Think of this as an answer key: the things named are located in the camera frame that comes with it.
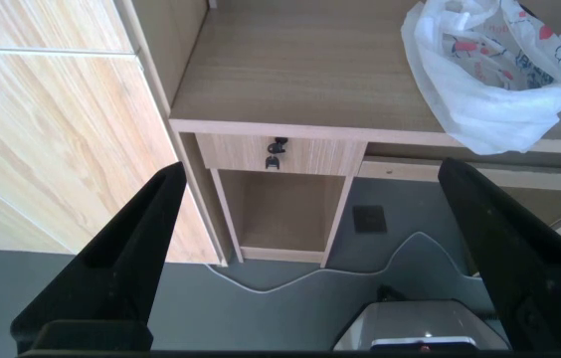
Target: desk shelf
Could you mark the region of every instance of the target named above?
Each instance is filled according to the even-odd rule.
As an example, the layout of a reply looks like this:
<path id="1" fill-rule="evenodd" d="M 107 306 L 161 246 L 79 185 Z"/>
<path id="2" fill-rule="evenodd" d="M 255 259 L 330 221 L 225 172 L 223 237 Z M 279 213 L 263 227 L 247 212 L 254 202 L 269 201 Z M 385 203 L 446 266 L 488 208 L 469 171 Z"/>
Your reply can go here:
<path id="1" fill-rule="evenodd" d="M 349 190 L 345 177 L 211 171 L 240 261 L 324 265 Z"/>

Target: wooden wardrobe door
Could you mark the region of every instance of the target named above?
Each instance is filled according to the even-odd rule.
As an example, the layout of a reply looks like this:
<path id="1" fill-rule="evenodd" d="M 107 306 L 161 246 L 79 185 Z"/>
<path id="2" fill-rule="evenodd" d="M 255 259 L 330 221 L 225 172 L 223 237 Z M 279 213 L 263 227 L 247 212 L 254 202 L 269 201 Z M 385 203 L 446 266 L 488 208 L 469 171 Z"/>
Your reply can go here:
<path id="1" fill-rule="evenodd" d="M 0 0 L 0 49 L 134 52 L 114 0 Z"/>
<path id="2" fill-rule="evenodd" d="M 177 161 L 135 55 L 0 53 L 0 198 L 78 252 Z M 168 259 L 217 263 L 189 191 Z"/>

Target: desk drawer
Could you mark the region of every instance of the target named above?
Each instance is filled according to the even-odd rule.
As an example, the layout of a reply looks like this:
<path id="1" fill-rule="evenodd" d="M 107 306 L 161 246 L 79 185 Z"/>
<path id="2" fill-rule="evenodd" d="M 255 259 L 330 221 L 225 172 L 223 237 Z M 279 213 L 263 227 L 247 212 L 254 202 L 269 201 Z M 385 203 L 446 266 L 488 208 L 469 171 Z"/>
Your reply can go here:
<path id="1" fill-rule="evenodd" d="M 365 142 L 332 139 L 289 138 L 278 154 L 280 168 L 266 169 L 271 156 L 271 136 L 197 134 L 206 168 L 267 171 L 295 174 L 356 175 Z"/>

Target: wooden cabinet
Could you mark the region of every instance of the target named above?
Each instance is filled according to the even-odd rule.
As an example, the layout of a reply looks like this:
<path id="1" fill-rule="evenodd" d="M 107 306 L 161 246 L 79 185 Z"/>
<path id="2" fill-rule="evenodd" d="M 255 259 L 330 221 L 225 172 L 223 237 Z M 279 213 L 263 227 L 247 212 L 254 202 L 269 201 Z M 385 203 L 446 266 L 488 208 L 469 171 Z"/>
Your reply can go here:
<path id="1" fill-rule="evenodd" d="M 164 103 L 205 6 L 0 0 L 0 249 L 77 253 L 179 160 Z M 168 11 L 151 22 L 155 8 Z M 166 259 L 224 264 L 223 249 L 186 190 Z"/>
<path id="2" fill-rule="evenodd" d="M 0 49 L 134 53 L 113 0 L 0 0 Z"/>
<path id="3" fill-rule="evenodd" d="M 136 56 L 0 53 L 0 198 L 78 252 L 177 160 L 159 118 Z M 185 213 L 191 199 L 179 231 L 203 227 Z M 181 251 L 187 235 L 175 234 L 171 260 L 216 260 L 207 234 Z"/>
<path id="4" fill-rule="evenodd" d="M 180 152 L 206 194 L 205 212 L 214 213 L 207 221 L 221 226 L 219 207 L 240 259 L 324 265 L 355 176 L 436 181 L 450 156 L 560 225 L 561 120 L 525 154 L 477 156 L 446 134 L 402 43 L 400 28 L 416 2 L 222 0 L 208 13 L 170 124 L 187 138 Z M 561 33 L 561 4 L 524 2 Z M 280 155 L 289 154 L 285 166 L 266 170 L 275 137 L 297 143 L 298 154 L 288 148 Z M 313 143 L 323 150 L 303 150 Z M 338 150 L 342 143 L 348 150 Z M 356 171 L 358 152 L 367 157 Z"/>

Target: wooden desk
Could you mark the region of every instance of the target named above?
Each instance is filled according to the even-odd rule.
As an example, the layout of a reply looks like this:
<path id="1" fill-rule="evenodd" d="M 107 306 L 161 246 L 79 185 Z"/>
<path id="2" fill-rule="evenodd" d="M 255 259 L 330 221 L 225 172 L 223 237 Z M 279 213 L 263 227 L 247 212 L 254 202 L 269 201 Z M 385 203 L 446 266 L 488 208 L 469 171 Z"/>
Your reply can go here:
<path id="1" fill-rule="evenodd" d="M 420 95 L 404 54 L 400 27 L 415 2 L 224 1 L 218 10 L 208 13 L 175 98 L 170 123 L 206 223 L 217 235 L 229 233 L 239 259 L 245 254 L 325 265 L 353 177 L 436 180 L 439 160 L 448 155 L 477 163 L 547 223 L 561 221 L 561 121 L 527 154 L 476 156 L 445 134 Z M 561 4 L 523 3 L 561 32 L 561 9 L 553 11 Z M 362 148 L 366 155 L 354 159 L 357 172 L 329 172 L 322 179 L 313 179 L 323 174 L 320 172 L 286 174 L 298 175 L 291 178 L 296 186 L 301 180 L 314 188 L 333 183 L 335 189 L 329 193 L 333 199 L 327 201 L 333 201 L 336 209 L 313 214 L 317 225 L 329 225 L 325 238 L 319 233 L 319 238 L 303 240 L 323 239 L 325 244 L 314 246 L 322 252 L 320 257 L 291 253 L 300 248 L 288 249 L 281 236 L 275 239 L 275 251 L 253 254 L 252 250 L 240 250 L 241 238 L 253 230 L 244 213 L 257 211 L 244 204 L 243 196 L 256 194 L 252 188 L 257 185 L 266 184 L 274 190 L 277 180 L 273 176 L 278 174 L 253 174 L 246 171 L 253 170 L 251 166 L 228 166 L 225 158 L 213 159 L 217 152 L 234 149 L 234 143 L 259 142 L 253 147 L 258 149 L 252 149 L 260 151 L 256 155 L 247 150 L 231 155 L 252 154 L 256 158 L 252 160 L 260 162 L 258 170 L 266 171 L 261 156 L 277 136 L 289 138 L 289 145 L 302 141 L 313 146 L 328 141 L 338 148 L 335 143 L 340 143 Z M 310 151 L 300 153 L 305 162 L 323 158 Z M 233 175 L 227 169 L 244 171 Z M 280 172 L 288 173 L 286 170 L 281 160 Z M 226 182 L 230 182 L 230 189 L 226 189 Z M 306 200 L 290 187 L 282 189 L 288 196 L 295 194 L 297 205 Z M 308 199 L 324 200 L 317 199 L 320 194 L 314 195 Z M 556 205 L 544 205 L 554 198 Z M 259 202 L 258 208 L 283 220 L 283 213 L 275 212 L 272 203 Z M 246 223 L 235 222 L 235 216 Z"/>

